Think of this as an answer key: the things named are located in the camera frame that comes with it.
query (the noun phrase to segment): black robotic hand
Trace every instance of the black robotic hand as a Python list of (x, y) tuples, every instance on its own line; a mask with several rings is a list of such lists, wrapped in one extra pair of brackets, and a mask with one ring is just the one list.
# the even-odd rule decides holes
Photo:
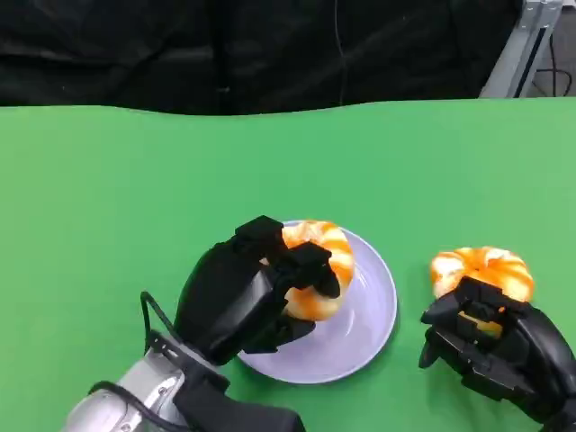
[(340, 294), (331, 253), (310, 242), (289, 249), (283, 226), (261, 216), (238, 227), (204, 254), (186, 282), (175, 331), (216, 365), (240, 350), (275, 352), (314, 330), (313, 321), (283, 314), (289, 289), (313, 285), (328, 297)]
[[(463, 316), (502, 326), (501, 335), (477, 329)], [(529, 303), (464, 277), (422, 316), (426, 332), (419, 366), (439, 357), (462, 384), (496, 401), (508, 400), (544, 431), (576, 430), (576, 360), (556, 326)]]

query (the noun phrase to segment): robotic hand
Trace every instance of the robotic hand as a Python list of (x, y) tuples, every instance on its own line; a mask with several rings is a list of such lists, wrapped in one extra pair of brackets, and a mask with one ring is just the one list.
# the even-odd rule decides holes
[[(229, 399), (217, 368), (241, 350), (275, 352), (314, 329), (283, 314), (290, 288), (314, 285), (339, 296), (330, 252), (312, 243), (288, 249), (282, 228), (262, 216), (206, 252), (184, 286), (174, 326), (144, 292), (144, 357), (118, 383), (96, 384), (63, 432), (303, 432), (293, 411)], [(147, 303), (167, 335), (150, 329)]]
[[(496, 322), (499, 337), (469, 318)], [(463, 277), (458, 287), (424, 312), (426, 332), (419, 366), (439, 357), (462, 384), (496, 401), (511, 401), (543, 431), (576, 430), (576, 360), (556, 326), (540, 310), (511, 300), (487, 283)]]

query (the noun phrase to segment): orange striped donut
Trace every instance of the orange striped donut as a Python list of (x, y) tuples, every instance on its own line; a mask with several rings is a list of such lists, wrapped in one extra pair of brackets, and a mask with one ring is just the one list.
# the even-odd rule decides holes
[(285, 310), (289, 315), (301, 320), (327, 320), (340, 308), (354, 273), (354, 256), (344, 232), (332, 222), (305, 220), (296, 226), (284, 227), (282, 236), (288, 248), (311, 241), (332, 252), (328, 263), (340, 285), (339, 297), (329, 299), (313, 286), (303, 290), (291, 288), (285, 297), (288, 301)]
[(534, 280), (519, 256), (497, 247), (462, 247), (441, 252), (432, 260), (434, 295), (438, 298), (451, 292), (465, 275), (497, 286), (519, 302), (530, 302), (534, 294)]

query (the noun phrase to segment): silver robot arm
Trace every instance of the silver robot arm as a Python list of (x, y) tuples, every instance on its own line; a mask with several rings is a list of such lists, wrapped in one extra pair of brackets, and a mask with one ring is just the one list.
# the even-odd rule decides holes
[[(218, 374), (217, 368), (186, 346), (178, 347), (191, 359)], [(186, 421), (173, 403), (185, 381), (184, 373), (161, 353), (149, 350), (119, 381), (152, 412), (162, 419), (187, 428)], [(99, 390), (84, 398), (68, 415), (62, 432), (163, 432), (146, 421), (140, 412), (122, 398)]]

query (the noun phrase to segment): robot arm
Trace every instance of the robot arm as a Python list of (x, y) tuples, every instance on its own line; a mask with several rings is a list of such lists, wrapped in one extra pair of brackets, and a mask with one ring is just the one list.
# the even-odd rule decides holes
[(175, 325), (160, 317), (169, 336), (149, 329), (145, 309), (147, 353), (118, 383), (99, 382), (63, 432), (304, 431), (293, 411), (228, 398), (218, 369), (241, 350), (274, 352), (314, 329), (283, 314), (290, 288), (339, 295), (330, 253), (311, 243), (288, 249), (282, 227), (263, 216), (211, 248), (184, 286)]

